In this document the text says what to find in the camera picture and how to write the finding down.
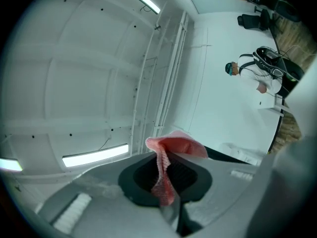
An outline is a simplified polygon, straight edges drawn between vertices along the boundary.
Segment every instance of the pink cloth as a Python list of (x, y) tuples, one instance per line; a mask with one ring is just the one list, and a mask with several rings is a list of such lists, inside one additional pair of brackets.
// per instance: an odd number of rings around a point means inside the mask
[(152, 188), (152, 194), (159, 198), (162, 206), (170, 205), (173, 203), (175, 195), (166, 172), (170, 165), (166, 152), (185, 153), (208, 158), (207, 151), (201, 143), (179, 130), (164, 137), (149, 137), (146, 140), (146, 145), (149, 149), (155, 151), (158, 156), (158, 181)]

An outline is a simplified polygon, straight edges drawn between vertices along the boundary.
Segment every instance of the black office chair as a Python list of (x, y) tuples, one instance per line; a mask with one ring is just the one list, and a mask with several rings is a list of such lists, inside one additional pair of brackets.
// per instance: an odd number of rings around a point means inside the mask
[(276, 37), (275, 30), (282, 33), (281, 30), (276, 26), (276, 20), (271, 19), (267, 10), (258, 10), (255, 6), (254, 12), (260, 12), (260, 16), (242, 14), (238, 17), (238, 24), (243, 26), (245, 29), (260, 29), (262, 31), (270, 30), (273, 37)]
[(271, 18), (267, 10), (263, 9), (260, 16), (242, 14), (238, 17), (239, 26), (245, 29), (260, 29), (265, 31), (269, 29)]

